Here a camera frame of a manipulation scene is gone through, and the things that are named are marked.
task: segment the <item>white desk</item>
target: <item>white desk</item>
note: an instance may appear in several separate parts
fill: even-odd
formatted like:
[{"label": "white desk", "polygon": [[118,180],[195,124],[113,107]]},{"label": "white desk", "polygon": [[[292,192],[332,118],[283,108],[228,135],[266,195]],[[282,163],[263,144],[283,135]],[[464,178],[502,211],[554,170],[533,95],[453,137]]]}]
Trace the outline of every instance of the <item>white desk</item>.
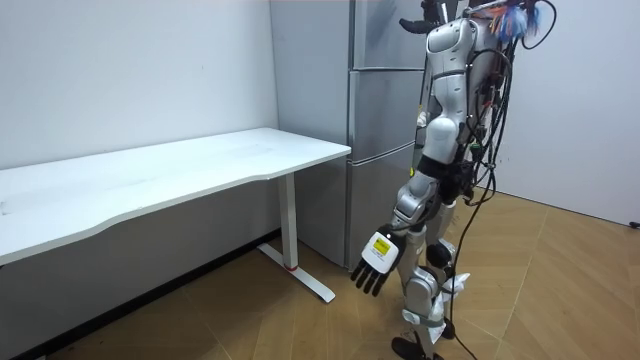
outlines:
[{"label": "white desk", "polygon": [[293,173],[350,152],[262,128],[2,170],[0,266],[121,221],[278,177],[284,256],[266,244],[260,250],[329,302],[333,292],[298,268]]}]

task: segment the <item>black cable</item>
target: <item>black cable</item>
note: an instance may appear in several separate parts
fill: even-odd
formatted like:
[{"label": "black cable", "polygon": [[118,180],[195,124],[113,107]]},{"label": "black cable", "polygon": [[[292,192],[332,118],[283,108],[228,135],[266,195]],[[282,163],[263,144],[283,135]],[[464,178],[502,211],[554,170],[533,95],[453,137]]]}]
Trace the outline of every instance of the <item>black cable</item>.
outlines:
[{"label": "black cable", "polygon": [[[477,203],[475,203],[476,208],[474,209],[473,213],[471,214],[471,217],[469,218],[469,221],[467,222],[467,225],[465,226],[465,228],[462,231],[462,234],[460,236],[460,241],[458,243],[458,249],[456,251],[456,256],[454,258],[453,266],[452,266],[452,280],[451,280],[452,293],[455,293],[455,281],[456,281],[456,275],[457,275],[458,259],[460,258],[460,254],[462,253],[462,245],[464,244],[464,239],[465,239],[465,237],[467,235],[467,232],[469,231],[469,228],[471,227],[471,224],[473,224],[473,221],[475,220],[475,217],[478,214],[478,212],[480,211],[480,208],[482,207],[482,205],[484,203],[486,203],[487,201],[491,200],[491,198],[493,198],[493,196],[495,195],[495,192],[496,192],[497,181],[496,181],[496,176],[495,176],[495,161],[498,158],[498,152],[500,150],[500,145],[502,144],[502,138],[503,138],[503,135],[504,135],[504,129],[505,129],[506,119],[507,119],[507,112],[508,112],[508,109],[509,109],[509,99],[510,99],[510,94],[511,94],[511,84],[512,84],[512,80],[513,80],[513,61],[515,59],[516,46],[517,46],[517,40],[516,40],[516,42],[509,44],[509,46],[507,47],[507,50],[506,50],[507,55],[503,54],[502,52],[499,52],[503,56],[503,59],[506,60],[505,64],[508,65],[507,69],[509,70],[509,74],[508,74],[508,77],[505,79],[504,96],[502,97],[502,99],[500,101],[500,105],[497,107],[497,111],[494,109],[494,114],[492,116],[492,123],[491,123],[491,126],[490,126],[491,134],[489,135],[489,139],[487,141],[487,146],[483,146],[484,149],[482,150],[482,156],[481,156],[481,158],[480,158],[480,160],[478,162],[478,166],[476,168],[476,173],[475,173],[474,176],[477,177],[477,171],[479,170],[479,164],[482,163],[482,159],[484,159],[484,155],[485,155],[486,151],[488,151],[491,148],[491,145],[493,144],[493,137],[494,137],[496,131],[498,130],[498,126],[500,127],[500,130],[499,130],[499,133],[498,133],[498,139],[496,140],[495,151],[493,151],[493,153],[489,154],[489,159],[488,159],[489,162],[486,164],[487,165],[487,172],[489,174],[489,181],[487,183],[487,187],[485,187],[484,192],[482,193],[482,196],[481,196],[480,200]],[[489,198],[487,198],[487,194],[489,193],[489,189],[491,189],[492,194],[491,194],[491,196]],[[454,296],[452,294],[452,296],[451,296],[451,304],[450,304],[450,307],[449,307],[449,320],[451,321],[452,324],[453,324],[453,315],[454,315],[453,309],[454,309]],[[460,343],[460,346],[462,346],[465,349],[465,351],[467,351],[467,353],[469,353],[469,355],[474,360],[478,359],[475,356],[475,354],[462,342],[462,340],[460,340],[460,338],[458,337],[457,334],[455,334],[455,339],[458,341],[458,343]]]},{"label": "black cable", "polygon": [[420,110],[422,111],[422,105],[424,103],[424,84],[427,82],[427,67],[429,65],[429,57],[427,52],[424,53],[424,71],[422,72],[422,85],[420,86]]},{"label": "black cable", "polygon": [[478,184],[480,184],[480,183],[482,182],[482,180],[484,180],[484,178],[486,178],[486,177],[487,177],[487,174],[489,174],[489,170],[490,170],[490,169],[487,167],[487,168],[484,170],[484,173],[482,174],[482,176],[480,177],[480,179],[478,179],[478,174],[477,174],[477,173],[475,173],[475,174],[474,174],[474,176],[475,176],[475,180],[473,181],[473,186],[474,186],[474,187],[475,187],[475,186],[478,186]]},{"label": "black cable", "polygon": [[469,136],[467,137],[467,141],[466,144],[464,145],[464,152],[467,152],[467,149],[469,148],[469,144],[471,143],[471,136],[473,135],[473,137],[476,138],[476,140],[480,139],[480,136],[478,136],[478,133],[476,133],[476,130],[478,129],[478,126],[480,126],[480,122],[482,119],[484,119],[484,117],[487,115],[487,108],[485,107],[482,111],[480,111],[479,109],[479,101],[478,98],[480,97],[480,94],[476,91],[476,99],[474,101],[475,104],[475,110],[476,110],[476,116],[478,117],[478,119],[476,120],[476,123],[473,126],[473,129],[471,128],[471,124],[469,124],[469,119],[470,117],[467,116],[467,119],[464,121],[465,125],[467,126],[467,129],[469,129]]},{"label": "black cable", "polygon": [[[469,80],[471,79],[471,72],[473,71],[473,63],[476,61],[476,59],[480,55],[486,54],[486,53],[494,53],[494,54],[499,55],[501,57],[501,60],[503,61],[503,63],[508,65],[507,69],[509,69],[509,76],[511,76],[512,65],[511,65],[511,61],[509,60],[509,58],[505,54],[503,54],[501,51],[498,51],[496,49],[484,49],[484,50],[481,50],[481,51],[478,51],[477,53],[475,53],[473,55],[473,57],[471,57],[471,60],[469,61],[469,63],[467,64],[468,65],[468,69],[469,69],[467,71],[467,89],[468,90],[469,90]],[[467,144],[465,145],[465,151],[467,149],[467,146],[469,145],[469,140],[471,138],[471,135],[472,134],[469,134],[469,139],[467,139]]]},{"label": "black cable", "polygon": [[540,46],[540,44],[542,44],[547,39],[549,34],[551,34],[551,31],[556,26],[556,20],[558,19],[558,9],[556,9],[555,5],[553,5],[551,3],[551,1],[549,1],[549,0],[539,0],[539,1],[545,2],[549,6],[551,6],[551,9],[553,10],[553,22],[551,23],[551,27],[549,28],[549,31],[547,31],[547,33],[542,37],[542,40],[540,40],[537,44],[529,47],[529,46],[527,46],[527,44],[524,43],[524,37],[522,37],[520,39],[520,41],[522,42],[522,47],[524,47],[527,50],[533,50],[533,49],[537,48],[538,46]]}]

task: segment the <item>refrigerator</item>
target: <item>refrigerator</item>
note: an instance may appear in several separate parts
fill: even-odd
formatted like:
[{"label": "refrigerator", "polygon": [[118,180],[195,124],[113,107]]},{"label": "refrigerator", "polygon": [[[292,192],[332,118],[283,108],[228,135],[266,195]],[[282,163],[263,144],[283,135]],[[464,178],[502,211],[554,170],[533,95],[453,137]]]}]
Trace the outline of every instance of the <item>refrigerator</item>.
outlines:
[{"label": "refrigerator", "polygon": [[295,176],[298,238],[353,270],[409,180],[425,36],[420,0],[271,1],[279,127],[351,154]]}]

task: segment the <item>desk foot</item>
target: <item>desk foot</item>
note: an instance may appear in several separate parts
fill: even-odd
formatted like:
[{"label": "desk foot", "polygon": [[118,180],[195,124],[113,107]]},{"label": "desk foot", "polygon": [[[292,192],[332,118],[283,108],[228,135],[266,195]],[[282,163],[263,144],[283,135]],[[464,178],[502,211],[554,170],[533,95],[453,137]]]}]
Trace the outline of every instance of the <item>desk foot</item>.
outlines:
[{"label": "desk foot", "polygon": [[[284,263],[282,262],[282,254],[280,254],[276,249],[272,248],[268,244],[262,244],[258,246],[258,249],[262,251],[265,255],[273,259],[273,261],[277,262],[283,268]],[[316,280],[313,276],[309,275],[306,271],[302,270],[300,267],[296,267],[295,270],[289,271],[291,275],[295,276],[298,280],[300,280],[303,284],[305,284],[311,291],[315,292],[318,297],[324,300],[326,303],[330,303],[336,297],[336,294],[333,293],[328,287],[324,286],[320,281]]]}]

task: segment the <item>robot finger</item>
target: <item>robot finger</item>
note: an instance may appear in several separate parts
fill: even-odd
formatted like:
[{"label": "robot finger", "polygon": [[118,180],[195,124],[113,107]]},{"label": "robot finger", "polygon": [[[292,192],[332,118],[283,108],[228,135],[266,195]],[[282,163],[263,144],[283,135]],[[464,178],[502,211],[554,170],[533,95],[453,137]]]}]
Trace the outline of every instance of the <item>robot finger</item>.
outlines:
[{"label": "robot finger", "polygon": [[371,273],[371,277],[369,277],[369,281],[367,281],[367,285],[364,286],[365,294],[368,294],[369,291],[371,291],[371,287],[376,283],[376,280],[378,280],[378,276],[380,276],[380,273],[373,270],[373,272]]},{"label": "robot finger", "polygon": [[380,289],[382,289],[382,285],[384,285],[388,277],[389,277],[389,274],[380,275],[380,278],[378,278],[378,282],[376,283],[376,286],[373,287],[373,291],[371,292],[371,295],[376,297],[378,296],[378,294],[380,294]]},{"label": "robot finger", "polygon": [[367,278],[369,277],[369,274],[371,274],[371,271],[373,271],[373,268],[371,267],[371,265],[367,264],[364,267],[364,271],[362,272],[362,275],[360,275],[360,277],[358,278],[358,281],[356,282],[356,287],[358,289],[362,287],[362,284],[364,284],[364,281],[367,280]]},{"label": "robot finger", "polygon": [[362,271],[362,269],[364,269],[365,265],[367,265],[367,262],[364,261],[364,259],[360,259],[358,266],[356,266],[356,269],[353,270],[353,273],[351,274],[351,281],[356,281],[358,275],[360,275],[360,272]]}]

